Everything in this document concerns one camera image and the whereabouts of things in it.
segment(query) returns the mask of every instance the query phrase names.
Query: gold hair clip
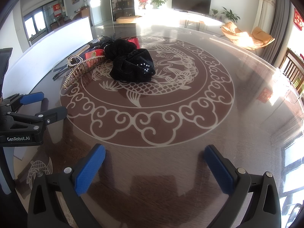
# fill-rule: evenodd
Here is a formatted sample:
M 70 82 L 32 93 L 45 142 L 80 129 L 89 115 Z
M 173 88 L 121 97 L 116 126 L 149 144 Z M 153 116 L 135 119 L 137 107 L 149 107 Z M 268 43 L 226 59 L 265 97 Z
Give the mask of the gold hair clip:
M 80 62 L 71 63 L 72 60 L 75 58 L 79 59 Z M 63 88 L 68 89 L 71 85 L 76 83 L 83 75 L 85 75 L 91 69 L 100 65 L 104 59 L 105 59 L 105 56 L 103 56 L 103 55 L 92 56 L 86 60 L 83 60 L 78 55 L 72 55 L 71 57 L 69 57 L 68 66 L 70 68 L 72 68 L 72 71 L 69 73 L 66 80 L 64 81 Z

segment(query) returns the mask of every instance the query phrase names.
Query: black velvet scrunchie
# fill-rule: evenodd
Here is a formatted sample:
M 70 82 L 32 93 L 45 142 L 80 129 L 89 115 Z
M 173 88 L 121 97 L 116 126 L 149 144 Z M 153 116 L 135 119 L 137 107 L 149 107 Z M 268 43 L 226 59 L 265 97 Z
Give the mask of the black velvet scrunchie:
M 146 49 L 124 39 L 104 47 L 104 55 L 113 61 L 110 76 L 117 81 L 148 82 L 155 74 L 153 60 Z

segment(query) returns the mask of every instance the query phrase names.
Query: gray curtain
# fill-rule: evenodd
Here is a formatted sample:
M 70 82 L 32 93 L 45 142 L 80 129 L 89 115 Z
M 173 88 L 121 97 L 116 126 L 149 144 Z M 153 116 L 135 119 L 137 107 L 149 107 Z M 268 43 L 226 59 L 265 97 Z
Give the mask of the gray curtain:
M 269 62 L 271 65 L 274 64 L 285 37 L 289 17 L 289 7 L 290 0 L 277 0 L 275 16 L 270 30 L 270 35 L 275 38 L 275 41 L 270 45 L 267 45 L 261 55 L 261 58 Z

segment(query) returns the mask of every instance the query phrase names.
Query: curtain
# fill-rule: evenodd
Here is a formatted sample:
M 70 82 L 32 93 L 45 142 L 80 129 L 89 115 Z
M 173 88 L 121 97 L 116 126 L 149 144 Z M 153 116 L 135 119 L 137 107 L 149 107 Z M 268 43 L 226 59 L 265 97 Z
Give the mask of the curtain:
M 259 0 L 259 6 L 257 8 L 256 18 L 253 25 L 261 28 L 264 32 L 270 33 L 270 29 L 275 14 L 276 0 Z
M 271 65 L 274 64 L 284 40 L 289 17 L 289 7 L 290 0 L 277 0 L 275 16 L 270 30 L 270 35 L 275 38 L 275 41 L 267 45 L 261 55 L 261 58 Z

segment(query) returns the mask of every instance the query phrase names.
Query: potted plant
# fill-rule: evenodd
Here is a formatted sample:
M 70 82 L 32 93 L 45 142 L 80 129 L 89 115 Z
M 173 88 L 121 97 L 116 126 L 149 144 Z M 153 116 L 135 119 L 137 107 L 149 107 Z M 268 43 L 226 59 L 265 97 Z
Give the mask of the potted plant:
M 165 4 L 167 0 L 152 0 L 152 3 L 155 4 L 156 8 L 159 8 L 161 5 Z
M 148 0 L 138 0 L 139 1 L 139 9 L 143 9 Z
M 236 13 L 233 13 L 231 9 L 230 9 L 230 11 L 228 11 L 225 7 L 223 7 L 223 9 L 224 10 L 221 13 L 225 15 L 225 19 L 224 19 L 225 23 L 228 23 L 230 21 L 233 21 L 234 23 L 236 23 L 236 22 L 238 22 L 238 20 L 241 19 L 240 17 L 238 17 L 238 15 Z
M 215 8 L 213 8 L 213 9 L 211 9 L 211 10 L 212 10 L 212 12 L 213 12 L 212 18 L 213 18 L 213 19 L 216 19 L 216 14 L 218 13 L 218 10 L 215 9 Z

